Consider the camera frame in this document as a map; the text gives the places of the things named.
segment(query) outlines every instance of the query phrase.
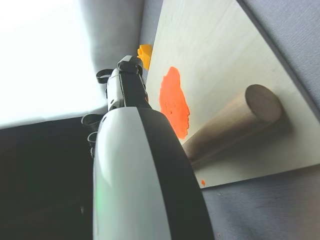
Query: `flattened orange dough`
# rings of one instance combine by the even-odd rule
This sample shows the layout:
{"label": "flattened orange dough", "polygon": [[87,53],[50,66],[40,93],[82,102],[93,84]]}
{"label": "flattened orange dough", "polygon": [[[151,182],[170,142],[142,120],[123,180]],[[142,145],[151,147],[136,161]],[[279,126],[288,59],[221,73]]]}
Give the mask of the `flattened orange dough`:
{"label": "flattened orange dough", "polygon": [[169,120],[178,138],[184,139],[189,128],[189,108],[182,89],[178,69],[170,67],[163,77],[159,97],[161,113]]}

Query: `orange play dough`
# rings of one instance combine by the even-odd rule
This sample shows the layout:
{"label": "orange play dough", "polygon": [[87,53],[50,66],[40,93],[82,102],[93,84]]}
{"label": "orange play dough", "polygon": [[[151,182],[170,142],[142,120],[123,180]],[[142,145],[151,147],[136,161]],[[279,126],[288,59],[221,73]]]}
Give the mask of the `orange play dough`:
{"label": "orange play dough", "polygon": [[168,118],[177,137],[184,139],[188,134],[190,112],[180,88],[179,71],[173,66],[163,77],[159,102],[161,112]]}

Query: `small orange dough bit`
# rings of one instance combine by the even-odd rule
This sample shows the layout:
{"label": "small orange dough bit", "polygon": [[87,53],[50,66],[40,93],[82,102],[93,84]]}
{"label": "small orange dough bit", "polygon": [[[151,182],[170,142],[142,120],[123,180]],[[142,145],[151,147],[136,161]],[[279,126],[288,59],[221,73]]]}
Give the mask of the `small orange dough bit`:
{"label": "small orange dough bit", "polygon": [[163,77],[159,97],[161,113],[169,120],[178,138],[184,139],[189,128],[189,108],[182,89],[178,69],[170,67]]}

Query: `orange stain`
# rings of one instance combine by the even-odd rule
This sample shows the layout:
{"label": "orange stain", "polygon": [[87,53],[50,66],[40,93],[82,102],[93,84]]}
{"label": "orange stain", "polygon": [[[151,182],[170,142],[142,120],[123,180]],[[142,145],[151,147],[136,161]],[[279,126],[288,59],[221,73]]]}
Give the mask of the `orange stain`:
{"label": "orange stain", "polygon": [[159,102],[161,113],[168,118],[177,137],[184,139],[188,134],[190,112],[180,87],[179,71],[173,66],[163,77]]}

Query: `wooden rolling pin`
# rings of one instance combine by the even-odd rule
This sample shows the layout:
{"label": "wooden rolling pin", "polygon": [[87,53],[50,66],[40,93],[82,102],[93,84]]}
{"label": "wooden rolling pin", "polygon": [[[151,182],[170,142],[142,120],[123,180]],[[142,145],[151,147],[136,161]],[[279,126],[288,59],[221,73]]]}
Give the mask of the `wooden rolling pin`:
{"label": "wooden rolling pin", "polygon": [[191,164],[276,122],[282,106],[269,89],[250,85],[183,145]]}

